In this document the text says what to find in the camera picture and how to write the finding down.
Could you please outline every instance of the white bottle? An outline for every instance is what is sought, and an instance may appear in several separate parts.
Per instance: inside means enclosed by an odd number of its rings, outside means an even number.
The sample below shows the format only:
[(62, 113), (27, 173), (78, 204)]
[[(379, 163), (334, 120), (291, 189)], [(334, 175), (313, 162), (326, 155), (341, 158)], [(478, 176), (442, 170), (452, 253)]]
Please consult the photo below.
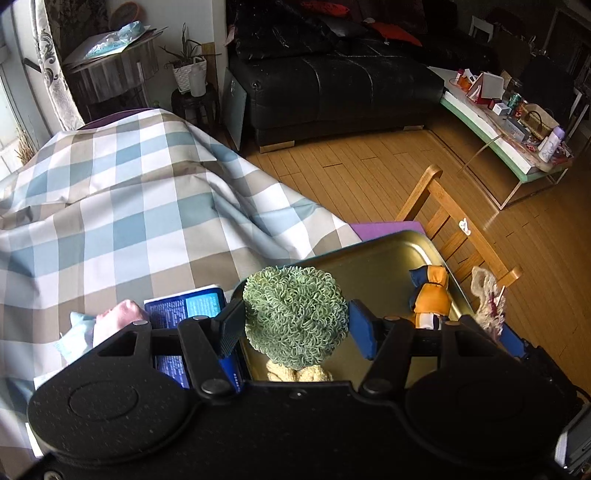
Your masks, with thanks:
[(540, 150), (540, 153), (538, 153), (538, 156), (543, 161), (548, 163), (552, 158), (552, 155), (554, 155), (554, 152), (560, 145), (560, 142), (562, 142), (563, 138), (564, 130), (562, 130), (560, 127), (554, 127), (554, 130), (552, 130), (552, 133), (548, 135), (548, 140), (545, 141), (544, 146)]

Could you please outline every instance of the curtain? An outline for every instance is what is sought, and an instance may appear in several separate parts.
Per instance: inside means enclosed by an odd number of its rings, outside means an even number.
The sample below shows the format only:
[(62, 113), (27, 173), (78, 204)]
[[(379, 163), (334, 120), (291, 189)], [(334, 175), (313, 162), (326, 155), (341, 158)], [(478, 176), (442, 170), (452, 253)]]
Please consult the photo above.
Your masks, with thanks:
[(31, 0), (37, 56), (53, 109), (64, 130), (84, 125), (60, 61), (93, 35), (107, 32), (105, 0)]

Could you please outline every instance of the coffee table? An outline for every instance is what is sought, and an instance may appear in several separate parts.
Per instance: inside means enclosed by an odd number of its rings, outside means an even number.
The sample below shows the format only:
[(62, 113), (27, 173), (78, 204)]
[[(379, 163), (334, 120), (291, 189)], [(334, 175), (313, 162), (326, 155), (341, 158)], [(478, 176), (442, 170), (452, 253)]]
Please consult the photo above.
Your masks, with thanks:
[[(572, 165), (572, 160), (567, 160), (563, 163), (555, 165), (549, 168), (549, 171), (540, 170), (536, 165), (542, 168), (548, 167), (541, 165), (540, 160), (533, 158), (531, 153), (525, 151), (523, 147), (517, 144), (517, 142), (508, 138), (503, 130), (495, 125), (494, 121), (491, 120), (489, 115), (487, 115), (480, 107), (474, 105), (471, 100), (466, 98), (464, 91), (449, 82), (450, 79), (454, 79), (456, 77), (457, 72), (439, 69), (436, 67), (429, 68), (439, 75), (446, 83), (446, 88), (443, 97), (441, 98), (441, 104), (451, 113), (453, 113), (453, 115), (458, 117), (470, 128), (470, 130), (472, 130), (482, 141), (485, 142), (485, 146), (476, 153), (475, 157), (486, 147), (490, 147), (490, 149), (503, 161), (503, 163), (505, 163), (505, 165), (511, 169), (518, 180), (517, 185), (515, 188), (513, 188), (510, 194), (506, 198), (498, 200), (488, 189), (486, 184), (470, 168), (469, 163), (472, 159), (470, 159), (468, 162), (464, 162), (460, 159), (460, 162), (463, 164), (462, 168), (465, 168), (472, 175), (477, 184), (488, 195), (488, 197), (493, 201), (499, 210), (502, 210), (503, 208), (513, 205), (516, 202), (524, 200), (547, 188), (550, 188), (551, 186), (556, 185), (563, 178), (563, 176), (566, 174), (566, 171)], [(450, 151), (453, 151), (449, 145), (445, 143), (445, 141), (443, 141), (440, 137), (437, 138), (444, 145), (446, 145)], [(548, 180), (548, 185), (512, 201), (513, 197), (521, 186), (543, 178)]]

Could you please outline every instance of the purple cloth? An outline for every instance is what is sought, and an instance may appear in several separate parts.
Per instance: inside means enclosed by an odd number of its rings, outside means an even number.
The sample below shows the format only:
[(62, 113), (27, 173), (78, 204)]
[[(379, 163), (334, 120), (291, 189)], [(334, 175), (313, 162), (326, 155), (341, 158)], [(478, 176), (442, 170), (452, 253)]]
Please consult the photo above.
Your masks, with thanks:
[(419, 222), (351, 223), (351, 228), (364, 242), (391, 233), (402, 232), (403, 230), (412, 230), (425, 234), (425, 230), (423, 230), (423, 226)]
[(106, 125), (112, 124), (117, 120), (127, 118), (131, 115), (135, 115), (136, 113), (145, 112), (146, 110), (151, 110), (151, 108), (136, 108), (134, 110), (124, 110), (123, 112), (112, 113), (110, 115), (104, 116), (103, 118), (99, 118), (98, 120), (94, 120), (89, 124), (79, 128), (78, 130), (105, 127)]

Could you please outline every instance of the wooden floor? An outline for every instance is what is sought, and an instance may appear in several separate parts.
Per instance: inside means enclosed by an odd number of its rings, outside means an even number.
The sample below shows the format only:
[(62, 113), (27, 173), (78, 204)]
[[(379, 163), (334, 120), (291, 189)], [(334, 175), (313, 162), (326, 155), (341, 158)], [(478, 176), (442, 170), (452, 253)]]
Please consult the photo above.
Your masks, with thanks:
[[(293, 148), (267, 154), (251, 146), (242, 154), (349, 223), (394, 220), (427, 166), (439, 165), (442, 185), (495, 244), (501, 258), (510, 268), (523, 268), (523, 276), (507, 292), (508, 324), (534, 345), (542, 345), (575, 384), (591, 391), (589, 160), (580, 159), (558, 186), (498, 212), (470, 175), (458, 174), (457, 157), (439, 139), (464, 160), (482, 141), (443, 110), (427, 127), (430, 131), (297, 142)], [(517, 183), (490, 150), (473, 169), (499, 196)], [(425, 210), (435, 213), (434, 200)], [(424, 222), (427, 217), (418, 219)], [(435, 238), (438, 247), (449, 233)], [(468, 258), (469, 248), (454, 255), (452, 270)], [(469, 291), (469, 280), (462, 286)]]

